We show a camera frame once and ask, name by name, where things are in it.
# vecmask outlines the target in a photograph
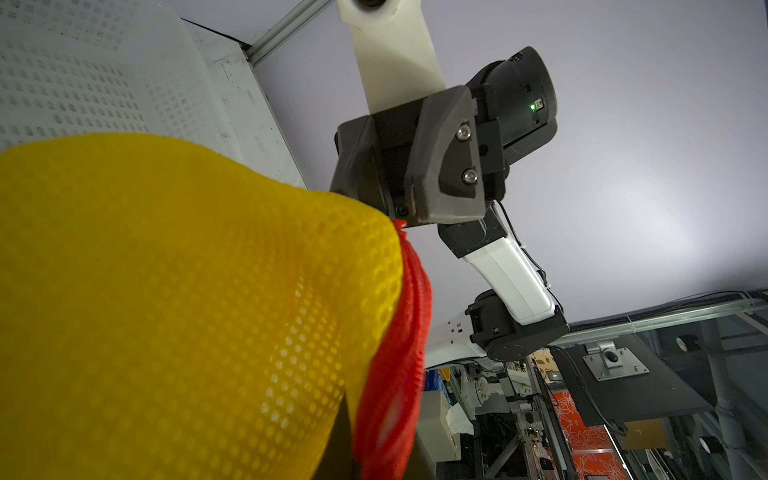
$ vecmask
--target metal pole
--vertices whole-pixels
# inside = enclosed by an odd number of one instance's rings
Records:
[[[498,471],[502,469],[502,467],[507,463],[507,460],[509,460],[509,457],[515,453],[515,450],[517,450],[519,446],[520,439],[518,437],[514,437],[512,441],[509,442],[506,447],[504,447],[504,450],[502,450],[502,453],[499,454],[498,458],[491,464],[490,467],[488,467],[488,471],[484,475],[485,478],[494,478]]]
[[[631,465],[632,470],[640,476],[641,480],[651,480],[651,477],[648,475],[648,472],[646,472],[645,468],[643,467],[643,464],[646,462],[642,462],[638,458],[637,452],[635,452],[634,450],[630,450],[629,452],[627,452],[627,460],[629,461],[629,464]],[[658,480],[656,475],[654,475],[653,480]]]
[[[485,470],[485,466],[483,465],[483,462],[482,462],[482,442],[480,440],[480,422],[477,420],[472,420],[472,426],[475,427],[475,437],[473,438],[473,443],[475,447],[475,454],[473,455],[475,457],[475,477],[482,478],[483,470]]]
[[[717,393],[715,411],[720,419],[720,431],[723,434],[723,446],[726,449],[731,478],[734,480],[737,478],[747,479],[750,477],[751,468],[739,452],[739,450],[746,449],[744,428],[739,420],[736,406],[733,404],[730,379],[723,354],[723,342],[720,340],[717,320],[711,319],[702,322],[701,330],[704,342],[710,351],[708,357],[712,370],[712,381]]]
[[[759,330],[765,335],[768,335],[768,325],[765,320],[761,319],[759,316],[755,315],[754,313],[737,313],[736,316],[741,318],[744,322],[746,322],[747,325],[751,326],[752,328]]]
[[[282,45],[293,33],[320,13],[331,0],[302,0],[272,28],[266,31],[246,50],[246,57],[252,66],[258,65],[275,48]]]
[[[533,442],[530,435],[523,435],[523,457],[525,458],[525,471],[528,473],[529,480],[539,480],[538,476],[538,456],[534,455]]]
[[[742,339],[747,336],[757,336],[757,335],[763,335],[763,332],[747,332],[747,333],[737,333],[736,335],[725,335],[724,337],[721,337],[721,340],[734,340],[734,339]]]
[[[740,349],[725,350],[723,351],[723,355],[725,356],[746,355],[747,353],[759,353],[759,352],[765,352],[766,350],[768,350],[768,345],[744,346]]]
[[[629,467],[627,466],[627,459],[624,457],[624,453],[621,451],[621,447],[614,438],[614,435],[611,433],[611,430],[608,430],[608,427],[605,425],[603,425],[603,429],[605,430],[605,434],[608,435],[608,439],[611,440],[613,452],[618,457],[619,462],[621,463],[621,467],[624,469],[624,474],[627,476],[627,478],[629,478],[629,480],[635,480],[634,475],[632,475],[632,471],[630,471]]]
[[[647,330],[660,329],[667,326],[683,325],[685,323],[700,322],[702,320],[720,318],[722,316],[738,315],[742,320],[754,326],[756,329],[768,335],[768,325],[750,317],[745,312],[754,312],[768,308],[768,302],[762,299],[752,298],[747,300],[731,300],[717,305],[701,308],[690,308],[674,313],[654,316],[634,322],[622,322],[615,325],[596,326],[577,332],[563,335],[551,342],[552,345],[564,346],[573,343],[594,342],[595,340],[614,339],[629,333],[645,332]]]
[[[462,396],[462,387],[459,385],[458,380],[456,379],[456,375],[454,375],[454,371],[454,367],[451,367],[451,378],[448,379],[448,385],[451,387],[451,390],[453,390],[453,395],[456,397],[456,400],[458,400],[458,404],[462,406],[462,410],[464,410],[467,418],[473,421],[475,420],[475,410],[470,409],[467,405],[467,402],[464,401],[464,397]]]
[[[718,427],[718,421],[715,418],[715,415],[712,415],[709,412],[706,413],[694,413],[693,415],[694,420],[698,422],[704,429],[706,429],[710,435],[715,437],[720,443],[724,443],[723,441],[723,433],[720,431],[720,428]],[[757,476],[760,478],[768,478],[768,472],[766,469],[764,469],[762,466],[760,466],[759,463],[755,461],[754,458],[750,456],[750,454],[746,450],[737,450],[739,455],[744,457],[744,461],[752,467],[752,470],[757,473]]]
[[[558,478],[562,477],[563,471],[568,469],[568,462],[566,462],[566,455],[570,457],[571,452],[568,450],[568,446],[560,445],[560,442],[558,441],[558,437],[555,435],[555,429],[559,429],[562,431],[562,427],[560,426],[560,422],[558,418],[554,416],[554,413],[551,414],[550,410],[547,408],[547,402],[549,402],[549,394],[548,392],[545,392],[544,389],[539,385],[538,382],[538,367],[535,365],[533,360],[531,360],[530,356],[525,357],[525,370],[528,372],[528,378],[531,379],[531,387],[533,388],[534,392],[538,393],[539,396],[535,397],[536,402],[538,404],[539,413],[541,414],[541,418],[544,420],[544,430],[547,433],[547,437],[549,438],[549,448],[552,452],[552,456],[554,457],[554,463],[560,470],[558,473]]]
[[[648,335],[650,337],[650,345],[653,347],[654,353],[659,356],[661,355],[661,340],[659,339],[659,331],[658,330],[648,330]]]

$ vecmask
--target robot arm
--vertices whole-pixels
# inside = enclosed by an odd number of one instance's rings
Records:
[[[505,195],[510,165],[557,131],[557,99],[541,57],[524,48],[446,89],[418,0],[337,4],[371,114],[339,126],[330,190],[408,227],[438,224],[446,246],[483,275],[492,291],[465,312],[471,351],[511,361],[567,332],[493,205]]]

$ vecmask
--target screw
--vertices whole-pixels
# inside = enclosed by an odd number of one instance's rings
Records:
[[[474,169],[468,168],[464,170],[464,173],[462,174],[462,182],[467,185],[474,185],[477,180],[478,173]]]
[[[469,128],[469,125],[467,124],[463,124],[456,131],[456,140],[458,141],[467,141],[471,136],[472,136],[472,129]]]

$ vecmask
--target cable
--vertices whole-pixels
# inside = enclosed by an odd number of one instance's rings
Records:
[[[187,23],[191,23],[192,25],[195,25],[197,27],[204,28],[205,30],[212,31],[216,35],[221,35],[224,38],[229,38],[232,41],[236,41],[237,44],[240,46],[240,48],[242,48],[243,50],[247,50],[248,48],[250,48],[250,44],[249,43],[246,43],[244,41],[240,41],[240,40],[238,40],[235,37],[230,37],[229,35],[225,35],[225,34],[221,33],[220,31],[216,31],[216,30],[213,30],[212,28],[204,27],[204,26],[200,25],[199,23],[192,22],[191,20],[187,20],[186,18],[182,18],[182,20],[184,20]]]
[[[693,307],[704,307],[717,305],[718,303],[737,300],[735,296],[742,299],[757,300],[762,299],[768,302],[768,296],[759,290],[741,291],[741,290],[721,290],[717,292],[699,293],[697,295],[686,296],[681,299],[667,302],[662,306],[654,306],[649,309],[639,310],[634,313],[624,313],[622,315],[609,316],[601,319],[584,320],[570,325],[572,332],[578,332],[584,329],[590,329],[598,326],[617,325],[619,323],[636,322],[638,320],[652,318],[665,313],[675,312]]]
[[[547,401],[551,402],[551,399],[548,399],[547,397],[544,396],[544,394],[539,393],[539,392],[533,392],[531,395],[526,396],[525,398],[528,401],[530,401],[530,399],[534,398],[535,396],[537,396],[538,398],[544,400],[545,402],[547,402]]]
[[[554,396],[554,393],[552,393],[552,390],[549,388],[549,384],[547,383],[546,380],[544,381],[544,386],[547,387],[547,392],[549,392],[549,396],[551,396],[554,399],[555,405],[560,406],[560,400],[558,400],[558,397]]]
[[[476,369],[480,370],[481,372],[494,373],[494,374],[498,374],[498,373],[504,372],[504,370],[489,370],[489,369],[485,368],[485,366],[483,366],[480,362],[477,361],[477,358],[481,358],[481,357],[468,356],[468,357],[465,357],[463,359],[451,360],[448,363],[443,363],[441,365],[432,366],[432,367],[429,367],[429,369],[430,370],[437,370],[437,369],[444,368],[446,366],[467,366],[467,363],[464,363],[464,362],[469,361],[469,362],[473,362],[474,364],[476,364]]]
[[[548,349],[553,350],[559,350],[563,352],[563,355],[565,355],[566,358],[568,358],[568,362],[571,364],[571,367],[574,370],[574,373],[576,374],[576,380],[579,382],[579,386],[582,390],[584,390],[584,394],[587,396],[587,400],[589,400],[590,405],[592,405],[592,408],[595,410],[595,412],[600,417],[600,420],[603,421],[603,424],[605,425],[605,428],[611,430],[616,435],[620,435],[622,437],[627,436],[627,427],[619,427],[616,426],[614,423],[609,422],[605,416],[603,416],[603,412],[600,411],[598,408],[598,404],[595,403],[594,399],[592,398],[592,394],[589,393],[589,389],[587,389],[587,383],[584,381],[584,377],[581,376],[581,372],[579,372],[578,366],[576,365],[576,362],[574,361],[573,357],[571,356],[568,351],[560,346],[555,345],[547,345]]]
[[[522,242],[518,238],[517,232],[515,232],[515,228],[512,226],[512,222],[509,220],[509,215],[507,215],[507,209],[504,208],[504,205],[500,200],[496,200],[496,203],[500,206],[502,209],[502,213],[504,214],[504,218],[507,220],[507,225],[509,226],[509,232],[512,234],[512,236],[515,238],[515,242],[517,242],[518,247],[525,253],[525,256],[530,260],[531,263],[536,267],[538,270],[539,275],[541,275],[541,279],[544,281],[544,287],[547,289],[547,291],[552,295],[554,298],[554,301],[557,302],[558,306],[560,307],[560,311],[562,313],[565,313],[565,308],[563,307],[563,304],[560,303],[560,300],[552,293],[552,290],[549,288],[549,283],[547,282],[547,272],[541,268],[541,265],[536,263],[536,260],[533,260],[533,257],[531,257],[531,254],[528,253],[528,249],[523,247]]]
[[[515,394],[515,400],[519,399],[520,395],[518,394],[518,390],[515,388],[515,384],[512,383],[511,379],[508,379],[508,380],[509,380],[509,386],[512,387],[512,392]]]

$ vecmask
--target yellow mesh bag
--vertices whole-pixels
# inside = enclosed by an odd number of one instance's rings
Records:
[[[135,134],[0,156],[3,478],[309,478],[400,294],[389,219]]]

